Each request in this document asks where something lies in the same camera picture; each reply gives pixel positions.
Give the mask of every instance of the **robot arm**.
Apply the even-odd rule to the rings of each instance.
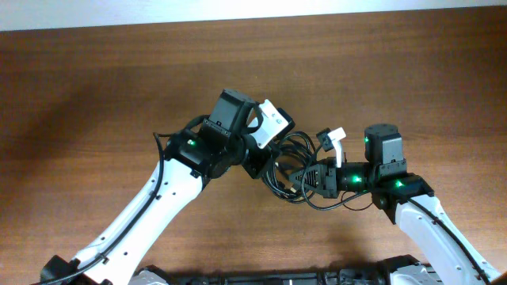
[[[251,112],[257,117],[247,126]],[[200,130],[193,132],[198,125]],[[170,135],[164,151],[155,136],[160,162],[148,182],[70,263],[54,256],[44,266],[40,284],[128,284],[158,236],[211,179],[239,164],[252,178],[259,178],[276,157],[271,140],[293,126],[292,119],[268,100],[258,104],[225,89],[213,113]]]
[[[415,241],[444,284],[484,284],[482,278],[500,276],[454,226],[435,196],[420,195],[399,203],[395,222]],[[399,270],[390,278],[391,284],[420,284],[413,275]]]
[[[86,270],[86,276],[94,282],[100,283],[107,279],[112,284],[127,284],[139,262],[174,216],[200,194],[202,180],[190,175],[192,170],[187,165],[175,159],[163,163],[162,185],[154,201],[105,259]],[[146,204],[156,186],[158,168],[157,165],[150,180],[115,221],[95,241],[76,254],[73,259],[81,261],[78,269],[103,253]]]
[[[336,145],[333,135],[336,132],[326,129],[317,134],[325,151]],[[305,178],[304,187],[325,198],[337,198],[340,191],[372,193],[373,203],[416,242],[436,272],[417,262],[384,266],[383,278],[391,285],[489,284],[496,279],[499,272],[452,224],[434,191],[421,177],[407,172],[398,128],[390,124],[367,127],[364,143],[368,162],[345,159],[338,168],[333,159],[327,158],[309,167],[307,173],[305,170],[293,173],[291,182],[299,185],[302,177],[313,177],[309,180],[313,184]],[[337,149],[338,164],[340,150]]]

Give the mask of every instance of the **wire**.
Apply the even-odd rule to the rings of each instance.
[[[296,138],[302,139],[304,143],[294,140]],[[297,165],[300,165],[300,167],[307,165],[308,159],[311,158],[311,155],[315,151],[315,145],[311,141],[311,138],[302,131],[296,131],[286,135],[282,139],[279,139],[276,144],[280,148],[280,157],[290,158],[294,160]],[[276,172],[278,172],[288,180],[287,171],[298,168],[299,167],[292,164],[274,161],[268,171],[262,176],[262,181],[271,189],[276,197],[289,203],[304,203],[305,199],[303,199],[299,190],[294,191],[294,189],[286,189],[285,185],[276,177]],[[314,195],[315,193],[311,192],[308,195],[308,199],[311,199]]]
[[[304,143],[298,142],[295,139],[302,139]],[[302,131],[295,131],[291,134],[288,134],[282,139],[278,140],[276,144],[280,148],[280,157],[291,158],[292,160],[296,161],[297,164],[301,165],[300,167],[304,168],[301,178],[302,181],[304,181],[308,169],[315,163],[317,153],[319,150],[321,150],[322,146],[315,148],[315,144],[311,140],[310,136]],[[345,206],[347,202],[369,193],[369,191],[360,192],[353,196],[350,196],[347,199],[343,199],[342,195],[341,201],[339,203],[328,207],[319,207],[310,201],[310,199],[315,195],[315,192],[311,190],[305,190],[303,183],[301,184],[300,189],[286,189],[284,188],[284,184],[278,181],[276,178],[276,172],[279,172],[286,180],[288,180],[287,171],[295,169],[300,168],[288,163],[274,162],[272,167],[270,167],[268,171],[262,176],[262,181],[271,189],[276,197],[289,203],[307,203],[310,205],[310,207],[320,211],[328,211],[336,207]]]
[[[341,198],[340,198],[340,202],[343,202],[343,196],[345,195],[345,193],[349,193],[351,191],[343,191],[343,193],[341,194]],[[367,205],[366,207],[362,207],[362,208],[359,208],[359,209],[355,209],[355,208],[351,208],[351,207],[348,207],[347,205],[343,204],[343,207],[346,207],[347,209],[351,210],[351,211],[364,211],[366,209],[368,209],[369,207],[371,207],[373,205],[373,202],[371,202],[369,205]]]
[[[153,136],[155,138],[155,141],[157,143],[157,148],[158,148],[158,157],[159,157],[158,179],[157,179],[157,184],[155,185],[154,191],[151,193],[150,198],[143,205],[141,210],[139,210],[139,212],[137,212],[135,217],[129,222],[129,224],[124,228],[124,230],[121,232],[121,234],[111,243],[111,245],[109,245],[107,247],[107,249],[105,249],[104,252],[99,253],[97,255],[97,257],[95,257],[95,259],[92,260],[90,263],[88,263],[87,265],[83,266],[82,268],[80,268],[79,270],[77,270],[76,272],[74,272],[70,275],[67,275],[67,276],[64,276],[61,278],[55,278],[55,279],[42,281],[39,283],[35,283],[33,285],[50,285],[50,284],[54,284],[54,283],[61,283],[61,282],[69,283],[69,282],[71,282],[75,277],[80,276],[81,274],[86,272],[88,269],[92,268],[93,266],[95,266],[95,265],[99,264],[101,261],[103,261],[107,257],[107,255],[128,234],[128,231],[137,223],[137,221],[141,218],[141,216],[144,214],[146,209],[150,206],[151,202],[153,202],[153,200],[157,196],[158,190],[160,189],[160,185],[162,185],[162,176],[164,174],[164,152],[162,149],[162,144],[160,143],[159,135],[157,133],[153,133]]]
[[[454,240],[454,242],[459,246],[459,248],[463,251],[463,253],[465,253],[465,256],[467,256],[468,260],[472,263],[472,265],[474,266],[478,275],[481,277],[482,281],[484,281],[484,284],[490,285],[491,282],[488,279],[486,272],[482,268],[479,267],[478,262],[475,261],[474,257],[472,257],[472,255],[468,251],[467,247],[465,247],[465,245],[461,242],[461,240],[459,240],[458,237],[454,235],[454,233],[444,224],[444,222],[442,222],[442,220],[437,218],[431,211],[429,211],[428,209],[426,209],[425,207],[420,205],[418,202],[416,202],[412,198],[409,198],[408,200],[415,207],[418,207],[419,209],[421,209],[421,211],[425,212],[425,214],[427,214],[435,223],[437,223],[449,235],[449,237],[452,238],[452,240]]]

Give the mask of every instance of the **wooden table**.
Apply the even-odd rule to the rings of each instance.
[[[53,254],[88,245],[150,176],[151,132],[209,113],[227,87],[312,136],[342,126],[350,161],[364,160],[365,127],[397,124],[409,171],[507,270],[507,9],[490,7],[0,33],[0,283],[35,282]],[[382,211],[285,203],[236,167],[141,265],[259,272],[408,253],[424,260]]]

